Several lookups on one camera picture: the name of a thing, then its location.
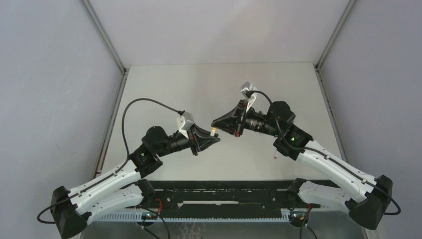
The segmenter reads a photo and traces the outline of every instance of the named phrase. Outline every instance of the white table surface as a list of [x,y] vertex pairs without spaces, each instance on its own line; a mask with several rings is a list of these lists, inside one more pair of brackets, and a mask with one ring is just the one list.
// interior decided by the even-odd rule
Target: white table surface
[[[193,114],[195,123],[211,130],[212,120],[232,110],[243,95],[240,86],[249,81],[272,101],[286,101],[296,114],[295,124],[327,150],[340,152],[312,63],[198,64],[130,67],[113,126],[103,172],[125,160],[121,116],[136,98],[152,98]],[[267,112],[269,104],[258,95],[253,107]],[[125,120],[130,152],[141,144],[155,125],[168,135],[176,132],[178,115],[152,102],[133,104]],[[327,179],[313,169],[279,154],[274,159],[274,138],[245,130],[236,138],[217,130],[221,141],[193,156],[190,149],[161,160],[164,165],[150,180],[289,180],[297,177]]]

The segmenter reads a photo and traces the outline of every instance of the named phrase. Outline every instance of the white cable clip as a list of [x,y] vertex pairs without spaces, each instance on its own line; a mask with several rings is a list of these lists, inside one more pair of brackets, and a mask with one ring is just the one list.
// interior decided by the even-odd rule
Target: white cable clip
[[257,95],[256,93],[253,93],[251,96],[248,96],[247,93],[249,91],[256,91],[256,90],[257,90],[256,87],[249,82],[246,82],[245,84],[243,84],[240,87],[240,92],[248,100],[248,105],[246,106],[246,112],[248,112],[248,110],[251,108],[252,104],[255,102],[256,95]]
[[215,131],[216,131],[216,128],[212,127],[212,130],[211,130],[210,136],[214,136],[214,135],[215,135]]
[[179,128],[179,132],[183,134],[187,139],[189,139],[188,136],[188,130],[191,128],[191,126],[194,125],[194,117],[189,112],[184,112],[181,116],[176,118],[177,127]]

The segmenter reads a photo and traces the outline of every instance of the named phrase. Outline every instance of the metal frame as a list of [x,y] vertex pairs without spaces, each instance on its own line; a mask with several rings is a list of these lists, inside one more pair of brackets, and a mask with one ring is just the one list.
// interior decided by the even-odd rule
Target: metal frame
[[335,26],[334,31],[332,32],[327,45],[324,48],[324,51],[322,52],[322,55],[320,56],[318,62],[316,63],[316,69],[319,71],[322,67],[322,65],[324,64],[324,61],[328,55],[328,53],[330,52],[333,44],[335,43],[335,41],[337,40],[337,37],[340,33],[340,31],[343,29],[344,24],[346,22],[346,20],[348,19],[351,11],[353,10],[353,7],[355,6],[355,4],[357,3],[358,0],[350,0],[349,3],[347,4],[346,8],[343,11],[343,14],[340,17],[340,20],[338,21],[337,25]]
[[84,8],[87,16],[91,20],[95,30],[97,31],[99,37],[104,43],[104,46],[107,48],[111,56],[113,57],[113,60],[116,62],[117,67],[119,68],[121,73],[125,72],[125,67],[119,58],[116,49],[114,48],[113,44],[110,41],[109,36],[107,35],[106,31],[104,30],[103,25],[100,22],[100,19],[98,18],[97,14],[94,11],[94,8],[90,2],[90,0],[79,0],[82,7]]
[[325,89],[325,84],[324,84],[324,81],[322,79],[322,75],[321,75],[320,71],[317,70],[316,67],[315,67],[315,74],[316,74],[316,77],[318,78],[318,83],[319,83],[319,87],[320,87],[321,92],[322,92],[322,97],[324,98],[325,107],[327,108],[328,116],[330,118],[331,125],[332,125],[333,131],[334,131],[334,136],[335,136],[335,139],[337,141],[338,148],[340,149],[341,159],[343,159],[344,161],[349,163],[349,158],[347,157],[348,154],[347,154],[347,151],[346,151],[346,147],[344,146],[343,137],[341,136],[340,129],[338,128],[337,120],[336,120],[336,117],[335,117],[335,113],[334,113],[332,106],[331,106],[331,100],[330,100],[329,95],[328,95],[328,93]]
[[[156,190],[154,201],[148,207],[156,210],[167,222],[290,222],[290,215],[304,213],[306,203],[287,199],[287,188],[292,180],[274,181],[150,181]],[[335,187],[329,180],[315,180],[318,185]],[[294,211],[287,208],[294,206]],[[332,211],[314,205],[315,211]],[[142,221],[145,214],[136,207],[105,215],[96,221]]]
[[116,97],[113,102],[113,108],[111,109],[110,116],[107,122],[107,126],[105,127],[101,148],[99,152],[99,156],[97,159],[97,163],[94,169],[93,178],[97,176],[97,174],[101,174],[104,160],[106,158],[108,144],[110,143],[111,133],[113,132],[113,126],[116,121],[117,112],[120,106],[121,97],[123,96],[124,86],[126,85],[127,76],[129,74],[129,70],[127,69],[125,74],[122,74],[120,78],[120,84],[116,92]]

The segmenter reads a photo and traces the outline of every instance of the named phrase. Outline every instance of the white wall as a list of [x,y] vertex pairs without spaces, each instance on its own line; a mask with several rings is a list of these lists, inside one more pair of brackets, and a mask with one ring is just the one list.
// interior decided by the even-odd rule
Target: white wall
[[[349,158],[393,180],[386,238],[420,238],[422,1],[359,1],[322,75]],[[391,205],[388,211],[394,211]]]
[[0,47],[0,238],[59,238],[36,216],[91,177],[120,72],[76,0],[1,1]]
[[[124,160],[121,116],[133,99],[148,97],[193,114],[195,123],[211,130],[212,120],[226,114],[243,99],[240,86],[246,81],[273,101],[286,101],[296,114],[295,124],[324,147],[340,156],[312,63],[195,64],[132,66],[121,98],[103,171]],[[262,95],[253,107],[267,113]],[[151,102],[137,102],[127,112],[125,135],[129,151],[142,144],[146,131],[155,125],[168,135],[177,130],[177,114]],[[190,150],[162,157],[164,165],[150,180],[293,180],[327,179],[312,168],[279,154],[274,159],[274,138],[245,130],[240,138],[218,130],[221,142],[192,156]]]
[[314,62],[349,0],[92,0],[126,66]]

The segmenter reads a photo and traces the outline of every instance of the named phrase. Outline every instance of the black cable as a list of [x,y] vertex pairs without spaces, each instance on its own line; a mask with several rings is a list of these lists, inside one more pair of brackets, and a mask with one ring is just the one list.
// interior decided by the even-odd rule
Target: black cable
[[305,214],[305,217],[304,217],[304,221],[302,222],[302,225],[301,225],[301,230],[299,231],[299,238],[300,239],[302,239],[302,230],[303,230],[303,227],[305,226],[305,221],[306,221],[306,218],[309,216],[309,213],[311,212],[311,207],[309,207],[309,209],[308,209],[308,211],[306,212],[306,214]]
[[139,207],[140,208],[142,208],[142,209],[144,209],[144,210],[147,210],[147,211],[149,211],[149,212],[151,212],[151,213],[154,213],[157,217],[159,217],[160,219],[161,219],[161,221],[163,221],[163,224],[164,224],[164,226],[166,227],[166,231],[167,231],[167,237],[168,237],[168,239],[170,239],[170,230],[169,230],[169,227],[168,227],[168,225],[167,225],[167,223],[166,223],[166,221],[164,221],[164,219],[158,214],[158,212],[155,212],[155,211],[153,211],[153,210],[151,210],[151,209],[149,209],[149,208],[146,208],[146,207],[144,207],[144,206],[142,206],[142,205],[139,205]]
[[311,227],[307,226],[307,228],[309,229],[309,231],[311,231],[312,234],[314,234],[315,239],[318,239],[317,235],[315,234],[315,232],[312,230]]
[[289,194],[285,193],[283,197],[281,197],[281,200],[286,204],[286,208],[289,211],[293,211],[295,208],[292,206],[292,203],[289,200]]
[[270,107],[271,107],[271,109],[272,109],[272,111],[274,112],[274,119],[275,119],[275,122],[276,122],[276,126],[277,126],[277,132],[278,132],[278,135],[281,137],[281,139],[284,141],[284,144],[287,146],[287,147],[289,147],[290,149],[293,149],[293,150],[299,150],[299,151],[304,151],[304,150],[309,150],[309,151],[313,151],[313,152],[316,152],[316,153],[319,153],[320,155],[322,155],[326,160],[330,160],[331,162],[333,162],[333,163],[335,163],[336,165],[338,165],[339,167],[341,167],[342,169],[344,169],[345,171],[347,171],[348,173],[350,173],[351,175],[353,175],[355,178],[357,178],[357,179],[359,179],[362,183],[366,183],[366,184],[368,184],[369,186],[371,186],[371,187],[373,187],[373,188],[375,188],[375,189],[377,189],[378,191],[380,191],[384,196],[386,196],[393,204],[394,204],[394,206],[396,206],[396,208],[397,208],[397,211],[396,212],[393,212],[393,213],[384,213],[384,215],[390,215],[390,216],[393,216],[393,215],[398,215],[398,214],[400,214],[401,212],[402,212],[402,209],[400,208],[400,206],[399,206],[399,204],[388,194],[388,193],[386,193],[384,190],[382,190],[381,188],[379,188],[379,187],[377,187],[377,186],[375,186],[375,185],[373,185],[372,183],[369,183],[369,182],[367,182],[367,181],[363,181],[363,178],[362,177],[360,177],[360,176],[358,176],[357,174],[355,174],[355,173],[353,173],[352,171],[350,171],[347,167],[345,167],[344,165],[342,165],[341,163],[339,163],[339,162],[337,162],[336,160],[334,160],[334,159],[332,159],[331,157],[329,157],[327,154],[325,154],[325,153],[323,153],[323,152],[321,152],[321,151],[319,151],[319,150],[317,150],[317,149],[314,149],[314,148],[309,148],[309,147],[293,147],[293,146],[291,146],[289,143],[288,143],[288,141],[284,138],[284,135],[283,135],[283,132],[282,132],[282,130],[281,130],[281,128],[280,128],[280,125],[279,125],[279,123],[278,123],[278,119],[277,119],[277,114],[276,114],[276,109],[275,109],[275,107],[274,107],[274,105],[273,105],[273,102],[271,101],[271,99],[268,97],[268,95],[267,94],[265,94],[264,92],[262,92],[262,91],[249,91],[248,93],[247,93],[247,95],[248,96],[251,96],[253,93],[259,93],[259,94],[262,94],[267,100],[268,100],[268,102],[270,103]]
[[[82,193],[84,193],[84,192],[86,192],[87,190],[89,190],[89,189],[91,189],[91,188],[93,188],[93,187],[95,187],[96,185],[98,185],[98,184],[100,184],[100,183],[102,183],[102,182],[104,182],[105,180],[107,180],[107,179],[109,179],[110,177],[112,177],[114,174],[116,174],[116,173],[118,173],[126,164],[127,164],[127,162],[130,160],[130,153],[129,153],[129,147],[127,146],[127,141],[126,141],[126,136],[125,136],[125,134],[124,134],[124,118],[126,117],[126,112],[127,112],[127,110],[129,109],[129,107],[133,104],[133,103],[135,103],[135,102],[137,102],[137,101],[151,101],[151,102],[154,102],[154,103],[156,103],[156,104],[159,104],[159,105],[161,105],[161,106],[163,106],[163,107],[165,107],[165,108],[167,108],[167,109],[169,109],[169,110],[171,110],[171,111],[174,111],[174,112],[176,112],[176,113],[178,113],[179,115],[182,115],[183,113],[184,113],[184,111],[178,111],[178,110],[175,110],[174,108],[171,108],[171,107],[169,107],[169,106],[167,106],[167,105],[165,105],[165,104],[163,104],[163,103],[161,103],[161,102],[158,102],[158,101],[156,101],[156,100],[153,100],[153,99],[149,99],[149,98],[139,98],[139,99],[135,99],[135,100],[133,100],[133,101],[131,101],[127,106],[126,106],[126,108],[124,109],[124,111],[123,111],[123,116],[122,116],[122,118],[121,118],[121,134],[122,134],[122,136],[123,136],[123,142],[124,142],[124,147],[125,147],[125,149],[126,149],[126,153],[127,153],[127,157],[126,157],[126,160],[124,161],[124,163],[121,165],[121,167],[119,167],[119,169],[118,170],[116,170],[116,172],[115,173],[112,173],[112,174],[110,174],[110,175],[108,175],[107,177],[105,177],[105,178],[103,178],[102,180],[100,180],[100,181],[98,181],[98,182],[96,182],[96,183],[94,183],[93,185],[91,185],[91,186],[88,186],[87,188],[85,188],[85,189],[83,189],[83,190],[81,190],[81,194]],[[41,217],[41,215],[43,214],[43,213],[45,213],[47,210],[49,210],[49,209],[52,209],[52,208],[54,208],[54,207],[56,207],[56,206],[58,206],[58,205],[60,205],[60,204],[62,204],[62,203],[64,203],[64,202],[66,202],[66,201],[68,201],[68,200],[71,200],[72,198],[74,198],[74,197],[76,197],[76,196],[78,196],[79,194],[78,193],[75,193],[74,195],[72,195],[72,196],[70,196],[70,197],[68,197],[68,198],[66,198],[66,199],[64,199],[64,200],[61,200],[61,201],[59,201],[59,202],[57,202],[57,203],[55,203],[55,204],[53,204],[53,205],[51,205],[51,206],[49,206],[49,207],[47,207],[47,208],[45,208],[44,210],[42,210],[38,215],[37,215],[37,221],[39,221],[40,223],[43,223],[43,224],[55,224],[55,222],[48,222],[48,221],[44,221],[44,220],[42,220],[40,217]]]
[[136,224],[140,225],[141,227],[142,227],[142,226],[144,226],[144,222],[146,221],[146,218],[147,218],[147,217],[145,217],[145,219],[144,219],[141,223],[136,222]]
[[157,235],[155,235],[152,231],[150,231],[150,229],[148,229],[148,228],[146,228],[146,227],[144,227],[143,229],[144,229],[147,233],[151,234],[151,236],[153,236],[153,237],[155,237],[155,238],[157,238],[157,239],[160,239]]

